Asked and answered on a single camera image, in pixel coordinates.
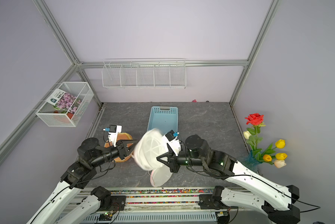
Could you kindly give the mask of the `white mesh laundry bag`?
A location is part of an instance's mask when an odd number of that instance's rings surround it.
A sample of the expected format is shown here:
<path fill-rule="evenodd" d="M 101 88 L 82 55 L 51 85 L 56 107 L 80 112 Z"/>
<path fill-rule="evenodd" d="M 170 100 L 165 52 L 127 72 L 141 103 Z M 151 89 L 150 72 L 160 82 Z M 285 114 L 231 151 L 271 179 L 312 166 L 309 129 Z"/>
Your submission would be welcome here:
<path fill-rule="evenodd" d="M 152 171 L 164 166 L 157 160 L 168 152 L 167 144 L 159 129 L 147 131 L 134 147 L 133 158 L 140 168 L 145 171 Z"/>

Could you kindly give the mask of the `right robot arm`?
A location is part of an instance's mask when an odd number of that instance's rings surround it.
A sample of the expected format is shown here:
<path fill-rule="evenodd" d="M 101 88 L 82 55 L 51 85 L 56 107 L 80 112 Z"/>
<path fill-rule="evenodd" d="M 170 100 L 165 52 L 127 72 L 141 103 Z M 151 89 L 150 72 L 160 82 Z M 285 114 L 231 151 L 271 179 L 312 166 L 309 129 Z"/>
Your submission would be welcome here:
<path fill-rule="evenodd" d="M 163 152 L 156 159 L 170 172 L 177 173 L 181 166 L 201 166 L 206 177 L 225 180 L 247 190 L 237 192 L 215 186 L 211 194 L 199 195 L 202 210 L 244 207 L 267 215 L 275 224 L 300 222 L 300 209 L 294 205 L 299 199 L 297 187 L 279 185 L 261 177 L 227 153 L 211 149 L 198 135 L 180 141 L 176 134 L 167 133 L 159 141 Z"/>

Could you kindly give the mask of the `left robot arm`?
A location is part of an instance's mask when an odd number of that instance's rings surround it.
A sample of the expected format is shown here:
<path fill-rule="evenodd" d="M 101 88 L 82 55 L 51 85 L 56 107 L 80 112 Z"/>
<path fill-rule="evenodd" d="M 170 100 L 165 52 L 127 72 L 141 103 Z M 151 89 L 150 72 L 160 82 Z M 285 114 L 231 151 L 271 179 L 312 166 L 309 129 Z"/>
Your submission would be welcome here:
<path fill-rule="evenodd" d="M 94 180 L 96 168 L 129 156 L 138 140 L 119 140 L 116 146 L 102 147 L 97 138 L 84 140 L 77 149 L 78 160 L 68 167 L 52 194 L 30 218 L 29 224 L 52 224 L 70 201 Z"/>

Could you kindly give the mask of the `pink trimmed mesh bag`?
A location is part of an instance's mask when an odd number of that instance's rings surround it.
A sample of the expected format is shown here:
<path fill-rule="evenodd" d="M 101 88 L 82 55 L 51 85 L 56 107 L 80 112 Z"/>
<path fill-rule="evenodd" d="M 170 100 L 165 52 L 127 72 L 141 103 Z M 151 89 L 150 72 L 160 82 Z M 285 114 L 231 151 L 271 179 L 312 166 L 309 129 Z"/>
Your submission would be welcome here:
<path fill-rule="evenodd" d="M 172 173 L 170 172 L 170 168 L 163 166 L 151 172 L 150 183 L 153 187 L 161 187 L 170 179 L 171 176 Z"/>

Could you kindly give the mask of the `light blue plastic basket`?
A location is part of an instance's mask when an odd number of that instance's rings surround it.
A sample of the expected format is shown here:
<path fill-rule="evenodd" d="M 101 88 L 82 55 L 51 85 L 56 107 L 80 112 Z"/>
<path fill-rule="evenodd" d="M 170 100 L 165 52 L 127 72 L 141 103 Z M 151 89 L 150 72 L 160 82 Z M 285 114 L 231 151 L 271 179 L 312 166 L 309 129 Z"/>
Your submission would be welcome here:
<path fill-rule="evenodd" d="M 178 108 L 174 106 L 153 106 L 147 131 L 158 129 L 162 134 L 173 130 L 178 132 Z"/>

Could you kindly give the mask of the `purple flower pot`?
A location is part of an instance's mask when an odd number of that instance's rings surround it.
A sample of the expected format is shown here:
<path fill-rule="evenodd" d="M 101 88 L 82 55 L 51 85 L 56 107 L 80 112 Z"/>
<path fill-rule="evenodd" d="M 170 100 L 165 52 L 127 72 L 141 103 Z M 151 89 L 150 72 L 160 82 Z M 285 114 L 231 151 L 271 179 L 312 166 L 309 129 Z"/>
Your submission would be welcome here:
<path fill-rule="evenodd" d="M 54 113 L 66 114 L 69 119 L 72 119 L 75 112 L 78 110 L 82 100 L 69 93 L 65 93 L 54 107 Z"/>

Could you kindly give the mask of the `white tulip bud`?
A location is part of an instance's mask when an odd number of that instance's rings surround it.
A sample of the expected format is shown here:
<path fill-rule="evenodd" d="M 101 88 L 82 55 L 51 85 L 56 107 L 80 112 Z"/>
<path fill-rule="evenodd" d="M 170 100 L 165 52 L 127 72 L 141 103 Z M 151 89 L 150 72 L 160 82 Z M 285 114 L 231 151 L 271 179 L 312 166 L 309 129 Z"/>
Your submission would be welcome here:
<path fill-rule="evenodd" d="M 246 140 L 249 140 L 249 138 L 252 136 L 252 134 L 249 131 L 244 131 L 243 135 Z"/>

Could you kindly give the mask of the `teal glass vase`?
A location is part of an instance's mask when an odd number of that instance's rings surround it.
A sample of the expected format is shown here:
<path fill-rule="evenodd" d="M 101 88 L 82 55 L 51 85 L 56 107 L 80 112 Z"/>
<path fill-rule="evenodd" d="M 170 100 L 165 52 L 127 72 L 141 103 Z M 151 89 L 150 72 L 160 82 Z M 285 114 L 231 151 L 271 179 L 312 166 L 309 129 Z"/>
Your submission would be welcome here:
<path fill-rule="evenodd" d="M 253 151 L 250 150 L 247 155 L 240 156 L 237 160 L 241 162 L 248 169 L 256 170 L 258 166 L 262 164 L 262 162 L 256 160 L 252 153 Z"/>

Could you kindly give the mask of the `red artificial rose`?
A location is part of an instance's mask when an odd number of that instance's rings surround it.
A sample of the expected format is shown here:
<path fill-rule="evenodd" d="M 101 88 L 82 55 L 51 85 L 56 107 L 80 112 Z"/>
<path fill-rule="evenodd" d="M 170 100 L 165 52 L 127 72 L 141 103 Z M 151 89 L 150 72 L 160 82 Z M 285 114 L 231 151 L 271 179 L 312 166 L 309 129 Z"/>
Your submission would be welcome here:
<path fill-rule="evenodd" d="M 259 113 L 254 113 L 254 114 L 248 115 L 247 117 L 245 117 L 245 119 L 247 120 L 246 122 L 247 125 L 251 124 L 253 126 L 258 126 L 263 123 L 264 115 L 261 115 Z"/>

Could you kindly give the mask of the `orange tulip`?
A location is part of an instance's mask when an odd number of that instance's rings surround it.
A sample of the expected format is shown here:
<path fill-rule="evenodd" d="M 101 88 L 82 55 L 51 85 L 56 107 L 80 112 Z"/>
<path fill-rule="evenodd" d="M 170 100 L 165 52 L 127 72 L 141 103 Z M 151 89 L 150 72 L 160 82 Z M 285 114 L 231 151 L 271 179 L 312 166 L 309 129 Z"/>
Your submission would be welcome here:
<path fill-rule="evenodd" d="M 268 154 L 263 155 L 263 161 L 264 162 L 271 162 L 272 161 L 271 155 L 268 155 Z"/>

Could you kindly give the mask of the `pink white tulip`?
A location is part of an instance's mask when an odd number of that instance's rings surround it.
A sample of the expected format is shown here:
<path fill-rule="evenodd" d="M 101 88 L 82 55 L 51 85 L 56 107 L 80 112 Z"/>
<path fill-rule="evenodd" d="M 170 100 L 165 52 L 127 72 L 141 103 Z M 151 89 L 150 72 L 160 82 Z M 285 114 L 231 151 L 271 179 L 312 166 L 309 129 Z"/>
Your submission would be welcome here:
<path fill-rule="evenodd" d="M 284 161 L 284 160 L 275 160 L 274 161 L 274 166 L 276 167 L 276 168 L 278 168 L 278 169 L 280 169 L 280 168 L 282 168 L 282 167 L 284 167 L 284 166 L 286 166 L 287 164 L 286 164 L 286 162 Z"/>

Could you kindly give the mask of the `yellow tulip middle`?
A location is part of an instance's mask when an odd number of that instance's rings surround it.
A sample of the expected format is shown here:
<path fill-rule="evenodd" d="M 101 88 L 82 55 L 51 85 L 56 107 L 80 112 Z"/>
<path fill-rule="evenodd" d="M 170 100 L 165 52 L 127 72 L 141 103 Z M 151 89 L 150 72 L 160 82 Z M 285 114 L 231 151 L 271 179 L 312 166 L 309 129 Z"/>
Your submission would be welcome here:
<path fill-rule="evenodd" d="M 282 160 L 282 161 L 284 161 L 284 160 L 288 157 L 288 155 L 287 155 L 286 153 L 277 153 L 277 154 L 275 155 L 275 157 L 276 157 L 276 159 L 278 159 L 278 160 Z"/>

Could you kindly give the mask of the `yellow tulip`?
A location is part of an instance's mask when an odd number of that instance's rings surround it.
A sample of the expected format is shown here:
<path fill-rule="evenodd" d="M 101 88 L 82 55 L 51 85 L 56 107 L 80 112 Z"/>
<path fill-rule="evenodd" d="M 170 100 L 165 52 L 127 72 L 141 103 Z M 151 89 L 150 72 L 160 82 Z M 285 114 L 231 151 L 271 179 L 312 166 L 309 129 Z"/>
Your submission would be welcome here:
<path fill-rule="evenodd" d="M 287 155 L 286 153 L 277 153 L 277 154 L 275 155 L 275 157 L 276 157 L 276 159 L 278 159 L 278 160 L 282 160 L 282 161 L 284 161 L 284 160 L 288 157 L 288 155 Z"/>
<path fill-rule="evenodd" d="M 286 145 L 286 142 L 283 139 L 280 139 L 275 143 L 275 147 L 279 149 L 283 149 L 285 145 Z"/>

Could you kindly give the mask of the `yellow tulip top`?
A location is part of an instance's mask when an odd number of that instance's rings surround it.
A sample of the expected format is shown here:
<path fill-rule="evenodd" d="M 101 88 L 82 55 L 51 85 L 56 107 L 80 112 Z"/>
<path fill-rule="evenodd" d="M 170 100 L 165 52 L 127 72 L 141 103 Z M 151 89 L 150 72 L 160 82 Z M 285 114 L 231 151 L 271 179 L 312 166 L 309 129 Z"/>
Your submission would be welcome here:
<path fill-rule="evenodd" d="M 283 139 L 280 139 L 275 143 L 275 147 L 279 149 L 283 149 L 285 145 L 286 145 L 286 142 Z"/>

